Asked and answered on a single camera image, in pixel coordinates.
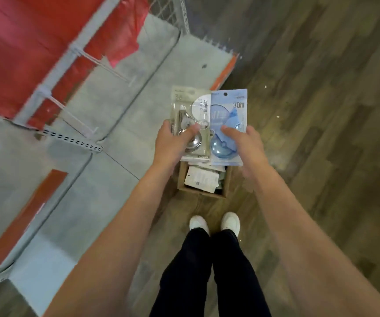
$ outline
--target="red panel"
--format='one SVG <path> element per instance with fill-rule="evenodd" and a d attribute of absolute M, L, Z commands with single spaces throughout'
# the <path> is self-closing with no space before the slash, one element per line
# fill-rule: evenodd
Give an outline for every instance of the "red panel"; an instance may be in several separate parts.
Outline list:
<path fill-rule="evenodd" d="M 12 119 L 103 0 L 0 0 L 0 115 Z M 111 63 L 138 49 L 147 0 L 122 0 L 86 48 Z M 94 64 L 79 58 L 53 90 L 67 101 Z M 29 124 L 42 128 L 59 109 L 45 101 Z"/>

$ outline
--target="white sneaker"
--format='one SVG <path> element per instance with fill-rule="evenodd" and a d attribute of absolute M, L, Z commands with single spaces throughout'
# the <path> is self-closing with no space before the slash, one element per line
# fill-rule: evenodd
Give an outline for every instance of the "white sneaker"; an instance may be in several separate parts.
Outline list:
<path fill-rule="evenodd" d="M 226 213 L 224 217 L 222 217 L 221 221 L 221 230 L 230 229 L 236 234 L 238 237 L 240 232 L 240 219 L 236 213 Z"/>
<path fill-rule="evenodd" d="M 190 219 L 190 230 L 195 228 L 203 228 L 209 234 L 208 224 L 202 216 L 193 216 Z"/>

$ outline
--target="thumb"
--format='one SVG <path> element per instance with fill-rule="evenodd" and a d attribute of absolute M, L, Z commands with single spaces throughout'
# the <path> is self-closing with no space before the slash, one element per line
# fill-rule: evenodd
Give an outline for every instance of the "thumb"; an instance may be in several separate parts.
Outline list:
<path fill-rule="evenodd" d="M 225 125 L 223 125 L 221 127 L 221 131 L 227 136 L 227 137 L 230 137 L 231 139 L 233 139 L 234 141 L 237 141 L 238 139 L 240 139 L 242 133 L 240 131 L 238 131 L 237 129 L 234 129 L 234 128 L 231 128 L 231 127 L 227 127 Z"/>
<path fill-rule="evenodd" d="M 189 143 L 189 141 L 199 132 L 199 130 L 200 130 L 200 125 L 196 123 L 188 127 L 185 131 L 183 131 L 179 135 L 179 138 L 181 139 L 182 144 L 186 146 Z"/>

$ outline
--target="black pants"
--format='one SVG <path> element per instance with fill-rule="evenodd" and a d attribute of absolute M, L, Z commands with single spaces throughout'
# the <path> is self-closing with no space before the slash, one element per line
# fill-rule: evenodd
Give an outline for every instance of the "black pants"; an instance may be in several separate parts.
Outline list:
<path fill-rule="evenodd" d="M 227 229 L 210 238 L 197 228 L 190 230 L 181 250 L 165 269 L 150 317 L 202 317 L 212 264 L 220 317 L 271 316 L 234 232 Z"/>

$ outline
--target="right hand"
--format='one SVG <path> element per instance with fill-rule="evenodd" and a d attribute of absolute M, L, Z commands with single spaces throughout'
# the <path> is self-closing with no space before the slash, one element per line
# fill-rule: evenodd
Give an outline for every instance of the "right hand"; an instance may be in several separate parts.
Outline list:
<path fill-rule="evenodd" d="M 243 161 L 243 176 L 253 179 L 262 167 L 268 166 L 261 135 L 254 127 L 248 125 L 246 133 L 222 126 L 221 131 L 236 142 L 237 152 Z"/>

